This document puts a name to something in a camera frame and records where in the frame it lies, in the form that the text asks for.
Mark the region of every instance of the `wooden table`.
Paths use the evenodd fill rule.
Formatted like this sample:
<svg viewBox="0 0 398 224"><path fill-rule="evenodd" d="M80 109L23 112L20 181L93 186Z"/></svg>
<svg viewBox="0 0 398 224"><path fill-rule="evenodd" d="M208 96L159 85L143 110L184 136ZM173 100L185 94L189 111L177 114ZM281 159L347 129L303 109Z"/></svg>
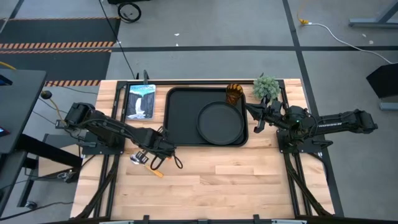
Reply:
<svg viewBox="0 0 398 224"><path fill-rule="evenodd" d="M306 108L301 81L284 81L289 104ZM99 87L96 109L108 116L116 83L102 81ZM153 120L127 121L127 124L160 127L166 94L174 86L156 87ZM252 95L252 85L243 85L243 88L247 103L259 102ZM144 166L134 165L129 156L139 149L126 141L119 162L111 219L142 220L144 215L150 215L151 220L252 219L254 214L260 218L293 218L285 164L275 135L277 128L267 125L263 132L256 134L252 130L257 122L249 115L248 123L249 139L242 147L178 147L176 153L184 168L178 169L174 161L165 161L159 169L165 175L163 178ZM308 188L324 208L333 213L322 163L307 154L302 154L301 159ZM96 192L102 161L103 156L96 156L81 171L71 217L78 215ZM296 189L300 211L304 214L300 189ZM106 199L107 192L100 215L105 214Z"/></svg>

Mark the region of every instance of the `black tray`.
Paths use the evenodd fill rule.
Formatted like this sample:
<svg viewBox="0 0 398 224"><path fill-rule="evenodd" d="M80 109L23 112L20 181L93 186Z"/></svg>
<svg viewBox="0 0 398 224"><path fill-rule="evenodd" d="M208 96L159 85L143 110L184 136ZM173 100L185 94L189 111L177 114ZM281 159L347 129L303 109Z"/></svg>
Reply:
<svg viewBox="0 0 398 224"><path fill-rule="evenodd" d="M217 146L204 140L197 129L200 110L208 103L225 101L225 88L175 87L166 96L163 127L169 131L168 140L177 146ZM244 129L242 135L226 146L242 146L249 137L248 118L244 107L244 95L236 103L242 113Z"/></svg>

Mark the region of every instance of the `succulent plant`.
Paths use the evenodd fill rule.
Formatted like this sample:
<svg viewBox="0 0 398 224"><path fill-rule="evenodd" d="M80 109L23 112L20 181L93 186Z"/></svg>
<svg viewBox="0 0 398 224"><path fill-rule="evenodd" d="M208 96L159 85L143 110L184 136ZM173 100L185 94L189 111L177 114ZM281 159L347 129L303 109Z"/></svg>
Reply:
<svg viewBox="0 0 398 224"><path fill-rule="evenodd" d="M279 83L273 77L263 77L263 74L254 81L253 94L261 100L266 95L270 100L276 99L279 96Z"/></svg>

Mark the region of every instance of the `white cable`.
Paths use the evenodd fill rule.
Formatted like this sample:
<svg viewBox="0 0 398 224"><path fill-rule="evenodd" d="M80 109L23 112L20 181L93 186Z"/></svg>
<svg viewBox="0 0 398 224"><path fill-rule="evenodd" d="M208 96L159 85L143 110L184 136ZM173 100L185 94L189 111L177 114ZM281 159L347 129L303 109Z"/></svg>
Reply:
<svg viewBox="0 0 398 224"><path fill-rule="evenodd" d="M349 44L349 43L347 43L347 42L344 42L344 41L340 40L340 39L337 38L335 35L333 35L333 33L330 31L330 29L329 29L327 26L325 26L325 25L323 25L323 24L314 24L314 23L311 23L311 22L310 22L310 23L304 24L304 25L306 25L306 26L312 26L312 25L321 26L321 27L327 29L327 30L329 31L329 33L331 34L331 36L332 36L334 39L336 39L338 42L340 42L340 43L342 43L342 44L345 44L345 45L348 45L348 46L350 46L350 47L352 47L352 48L355 48L356 50L360 50L360 51L362 51L362 52L367 52L367 53L371 53L371 54L377 55L377 56L379 56L380 58L382 58L383 60L385 60L387 63L393 64L393 62L390 62L388 59L386 59L386 58L383 57L382 55L379 55L379 54L376 53L376 52L373 52L373 51L370 51L370 50L363 50L363 49L357 48L357 47L355 47L355 46L353 46L353 45L351 45L351 44Z"/></svg>

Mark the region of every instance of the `hazard stripe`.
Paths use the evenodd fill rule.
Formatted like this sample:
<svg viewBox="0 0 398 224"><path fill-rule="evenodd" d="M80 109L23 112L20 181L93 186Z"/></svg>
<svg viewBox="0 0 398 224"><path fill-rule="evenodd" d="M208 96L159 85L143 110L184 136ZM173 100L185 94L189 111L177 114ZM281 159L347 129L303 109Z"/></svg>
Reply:
<svg viewBox="0 0 398 224"><path fill-rule="evenodd" d="M101 80L55 80L46 81L45 86L98 86Z"/></svg>
<svg viewBox="0 0 398 224"><path fill-rule="evenodd" d="M9 21L26 21L26 20L77 20L77 19L106 19L105 17L75 17L75 18L14 18ZM120 17L109 17L108 19L120 19Z"/></svg>
<svg viewBox="0 0 398 224"><path fill-rule="evenodd" d="M114 42L0 43L0 49L47 49L79 47L113 47Z"/></svg>
<svg viewBox="0 0 398 224"><path fill-rule="evenodd" d="M109 52L109 49L85 49L85 50L8 50L0 51L0 54L58 54L58 53L97 53L97 52Z"/></svg>

